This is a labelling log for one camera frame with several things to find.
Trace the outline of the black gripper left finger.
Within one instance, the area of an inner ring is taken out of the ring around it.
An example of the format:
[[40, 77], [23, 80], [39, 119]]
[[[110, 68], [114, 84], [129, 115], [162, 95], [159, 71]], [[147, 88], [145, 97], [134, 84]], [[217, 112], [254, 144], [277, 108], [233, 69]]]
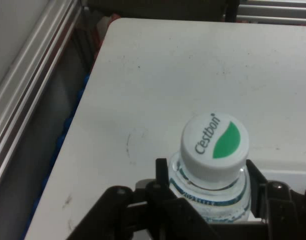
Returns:
[[130, 240], [146, 230], [153, 240], [218, 240], [184, 198], [169, 188], [167, 160], [155, 161], [155, 179], [144, 188], [109, 187], [70, 233], [70, 240]]

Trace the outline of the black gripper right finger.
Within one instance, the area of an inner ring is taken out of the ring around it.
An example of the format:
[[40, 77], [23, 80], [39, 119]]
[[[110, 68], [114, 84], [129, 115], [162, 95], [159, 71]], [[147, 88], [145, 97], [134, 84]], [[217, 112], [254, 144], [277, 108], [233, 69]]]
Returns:
[[248, 223], [248, 240], [306, 240], [306, 190], [303, 194], [281, 181], [268, 180], [248, 159], [251, 213], [259, 223]]

